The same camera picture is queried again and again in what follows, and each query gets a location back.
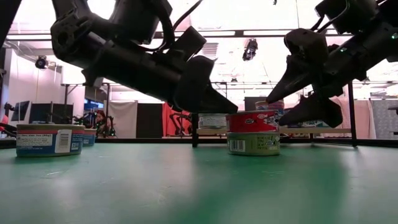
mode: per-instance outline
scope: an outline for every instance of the green table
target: green table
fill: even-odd
[[[0,151],[0,223],[398,223],[398,150],[97,144],[80,156]]]

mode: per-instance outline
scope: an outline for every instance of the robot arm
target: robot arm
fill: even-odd
[[[340,107],[329,98],[343,93],[342,87],[354,79],[364,80],[366,72],[384,59],[398,61],[398,18],[396,0],[324,0],[316,10],[328,16],[339,34],[353,37],[341,46],[327,46],[323,31],[296,29],[285,36],[291,55],[287,69],[267,100],[277,100],[312,85],[314,94],[283,116],[279,124],[321,119],[331,127],[343,121]]]
[[[172,8],[167,0],[117,0],[109,20],[92,13],[86,0],[52,2],[57,17],[50,29],[54,54],[82,68],[86,85],[100,86],[102,79],[107,78],[165,101],[175,110],[238,110],[211,86],[214,61],[194,57],[206,39],[189,27],[175,40],[176,26],[190,12],[173,26],[169,18]],[[0,41],[5,39],[20,3],[21,0],[10,0],[2,6],[10,13],[6,15],[6,25],[0,27]],[[159,21],[164,30],[162,45],[156,49],[140,46],[152,41]]]

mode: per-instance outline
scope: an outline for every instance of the black camera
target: black camera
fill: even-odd
[[[36,68],[45,70],[49,67],[49,61],[47,61],[46,56],[39,56],[35,63]]]
[[[242,59],[244,61],[252,60],[254,56],[256,56],[256,50],[258,48],[257,41],[255,39],[250,39],[246,48],[244,49]]]

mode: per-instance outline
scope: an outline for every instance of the red can label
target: red can label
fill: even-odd
[[[231,133],[278,131],[278,119],[276,110],[243,112],[226,116],[227,129]]]

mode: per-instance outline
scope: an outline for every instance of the green can label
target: green can label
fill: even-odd
[[[279,134],[229,134],[228,149],[231,152],[274,155],[279,153]]]

